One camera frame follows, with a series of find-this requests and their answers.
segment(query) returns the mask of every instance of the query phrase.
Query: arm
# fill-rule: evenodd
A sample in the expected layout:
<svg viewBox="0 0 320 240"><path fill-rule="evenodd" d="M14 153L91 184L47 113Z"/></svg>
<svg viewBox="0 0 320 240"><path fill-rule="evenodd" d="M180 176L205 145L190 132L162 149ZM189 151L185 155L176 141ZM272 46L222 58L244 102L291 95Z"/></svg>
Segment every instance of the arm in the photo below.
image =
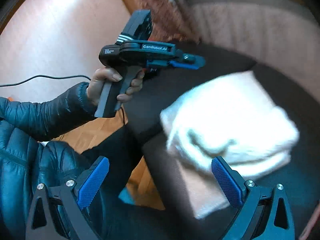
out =
<svg viewBox="0 0 320 240"><path fill-rule="evenodd" d="M0 118L38 141L49 141L94 119L96 107L87 98L87 87L88 83L79 83L41 104L0 98Z"/></svg>
<svg viewBox="0 0 320 240"><path fill-rule="evenodd" d="M144 72L139 72L125 94L118 100L127 102L142 88ZM99 103L105 80L117 82L121 76L112 68L98 69L90 84L79 83L56 99L44 103L10 102L0 97L0 120L4 119L38 141L49 141L88 121Z"/></svg>

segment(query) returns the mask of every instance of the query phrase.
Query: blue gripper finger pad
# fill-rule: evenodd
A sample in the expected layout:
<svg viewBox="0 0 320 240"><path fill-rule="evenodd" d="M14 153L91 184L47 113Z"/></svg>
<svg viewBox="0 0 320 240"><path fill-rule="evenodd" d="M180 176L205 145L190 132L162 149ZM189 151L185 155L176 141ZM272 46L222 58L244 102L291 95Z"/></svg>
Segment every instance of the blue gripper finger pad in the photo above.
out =
<svg viewBox="0 0 320 240"><path fill-rule="evenodd" d="M79 189L77 203L81 210L91 204L108 171L109 160L104 157Z"/></svg>
<svg viewBox="0 0 320 240"><path fill-rule="evenodd" d="M218 158L214 158L212 160L211 170L216 180L218 181L223 193L228 199L230 205L236 208L243 206L244 202L240 187L237 185L230 173Z"/></svg>

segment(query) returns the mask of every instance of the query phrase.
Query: black puffer jacket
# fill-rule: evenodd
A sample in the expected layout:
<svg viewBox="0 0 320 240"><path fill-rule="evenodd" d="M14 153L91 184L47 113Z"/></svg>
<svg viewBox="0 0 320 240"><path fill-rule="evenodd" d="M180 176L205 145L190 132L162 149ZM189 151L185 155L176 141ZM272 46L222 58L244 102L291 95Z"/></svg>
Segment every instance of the black puffer jacket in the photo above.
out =
<svg viewBox="0 0 320 240"><path fill-rule="evenodd" d="M64 142L52 141L46 147L37 142L49 141L94 119L95 107L87 99L87 87L88 83L80 83L42 104L0 98L1 239L25 238L33 192L39 183L58 186L89 166Z"/></svg>

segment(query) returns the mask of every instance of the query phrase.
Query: hand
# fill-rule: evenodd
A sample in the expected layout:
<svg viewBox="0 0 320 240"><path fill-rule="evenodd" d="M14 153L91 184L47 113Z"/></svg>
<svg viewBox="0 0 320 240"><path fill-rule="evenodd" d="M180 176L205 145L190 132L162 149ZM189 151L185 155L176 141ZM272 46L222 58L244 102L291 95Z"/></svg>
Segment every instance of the hand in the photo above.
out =
<svg viewBox="0 0 320 240"><path fill-rule="evenodd" d="M136 78L132 79L131 86L128 87L125 94L118 95L117 99L123 103L130 101L132 99L132 94L138 92L142 88L143 77L144 71L141 70L138 72ZM118 82L121 79L122 77L120 74L113 68L105 67L97 69L93 74L93 77L89 83L89 87L87 88L88 99L92 102L92 104L97 106L105 80Z"/></svg>

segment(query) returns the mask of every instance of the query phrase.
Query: jacket sleeve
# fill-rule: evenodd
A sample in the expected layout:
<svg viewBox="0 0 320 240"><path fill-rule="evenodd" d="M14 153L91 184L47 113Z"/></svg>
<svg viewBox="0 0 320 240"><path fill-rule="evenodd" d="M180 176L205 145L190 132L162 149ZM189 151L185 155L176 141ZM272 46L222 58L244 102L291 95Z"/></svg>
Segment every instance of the jacket sleeve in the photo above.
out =
<svg viewBox="0 0 320 240"><path fill-rule="evenodd" d="M79 83L52 101L10 102L0 97L0 119L37 141L49 141L94 118L96 107L86 95L87 82Z"/></svg>

